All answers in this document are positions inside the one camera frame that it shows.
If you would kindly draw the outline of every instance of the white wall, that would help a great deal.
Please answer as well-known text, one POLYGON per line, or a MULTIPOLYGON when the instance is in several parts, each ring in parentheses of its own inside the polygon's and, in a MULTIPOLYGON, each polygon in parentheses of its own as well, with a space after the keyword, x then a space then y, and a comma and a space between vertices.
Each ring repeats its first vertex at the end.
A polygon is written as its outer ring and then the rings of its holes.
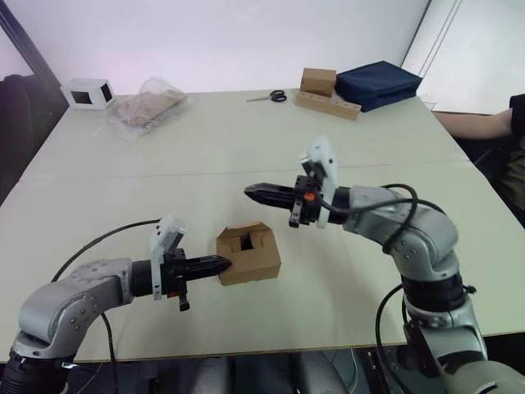
POLYGON ((33 72, 0 28, 0 80, 11 74, 28 76, 33 72))
MULTIPOLYGON (((448 7, 451 0, 435 0, 448 7)), ((495 113, 509 97, 525 93, 525 1, 463 0, 433 62, 418 68, 424 43, 437 38, 432 21, 444 21, 443 7, 429 8, 404 66, 422 70, 418 95, 435 110, 495 113)))
POLYGON ((400 64, 427 0, 7 0, 57 78, 118 94, 160 75, 186 91, 299 85, 305 66, 400 64))

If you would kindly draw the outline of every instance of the white table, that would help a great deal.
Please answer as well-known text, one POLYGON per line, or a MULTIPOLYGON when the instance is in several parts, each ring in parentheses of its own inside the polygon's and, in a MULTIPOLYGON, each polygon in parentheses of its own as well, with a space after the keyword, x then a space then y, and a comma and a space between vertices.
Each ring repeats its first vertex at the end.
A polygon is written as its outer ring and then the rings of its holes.
POLYGON ((294 104, 246 103, 267 91, 192 94, 186 112, 137 143, 98 111, 69 110, 23 179, 108 178, 275 171, 325 134, 341 167, 465 163, 468 158, 418 98, 349 121, 294 104))
MULTIPOLYGON (((224 226, 262 220, 276 235, 282 267, 277 279, 223 287, 216 277, 189 284, 191 309, 151 296, 109 311, 119 360, 296 350, 375 343, 381 298, 399 283, 381 247, 340 227, 288 227, 289 213, 254 203, 247 185, 290 185, 297 171, 23 180, 0 207, 0 357, 7 358, 24 299, 49 280, 77 249, 128 222, 172 212, 187 223, 181 246, 189 257, 215 252, 224 226)), ((483 334, 525 329, 525 232, 470 163, 396 164, 340 170, 342 185, 405 182, 439 204, 459 229, 461 273, 483 334)), ((105 240, 77 263, 145 259, 151 228, 105 240)), ((403 342, 400 298, 383 317, 384 342, 403 342)), ((101 322, 89 330, 78 360, 106 360, 101 322)))

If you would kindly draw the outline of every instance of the small cardboard box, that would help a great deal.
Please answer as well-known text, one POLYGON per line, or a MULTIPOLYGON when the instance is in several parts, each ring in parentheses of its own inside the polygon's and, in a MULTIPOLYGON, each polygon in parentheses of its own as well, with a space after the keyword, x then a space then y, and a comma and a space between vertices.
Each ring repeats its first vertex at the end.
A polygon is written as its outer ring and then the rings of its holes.
POLYGON ((281 268, 273 231, 262 222, 227 227, 217 237, 217 254, 231 260, 219 275, 223 286, 277 277, 281 268))
POLYGON ((336 87, 336 70, 323 70, 320 68, 305 68, 301 78, 302 92, 319 94, 331 97, 336 87))

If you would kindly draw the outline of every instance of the person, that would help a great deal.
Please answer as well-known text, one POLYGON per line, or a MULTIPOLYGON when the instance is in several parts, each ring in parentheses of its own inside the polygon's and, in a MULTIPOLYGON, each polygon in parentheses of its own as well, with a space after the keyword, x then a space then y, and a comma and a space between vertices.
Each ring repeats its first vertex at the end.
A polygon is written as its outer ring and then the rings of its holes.
POLYGON ((506 147, 509 160, 492 185, 525 228, 525 94, 511 97, 509 109, 495 115, 434 112, 434 116, 455 139, 513 141, 506 147))

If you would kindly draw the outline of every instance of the blue fabric case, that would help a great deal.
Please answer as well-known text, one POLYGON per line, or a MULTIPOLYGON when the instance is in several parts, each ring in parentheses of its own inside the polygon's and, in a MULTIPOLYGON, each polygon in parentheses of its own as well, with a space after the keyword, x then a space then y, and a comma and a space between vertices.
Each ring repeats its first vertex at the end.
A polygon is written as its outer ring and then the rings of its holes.
POLYGON ((336 92, 367 112, 415 96, 421 81, 389 62, 377 62, 338 74, 336 92))

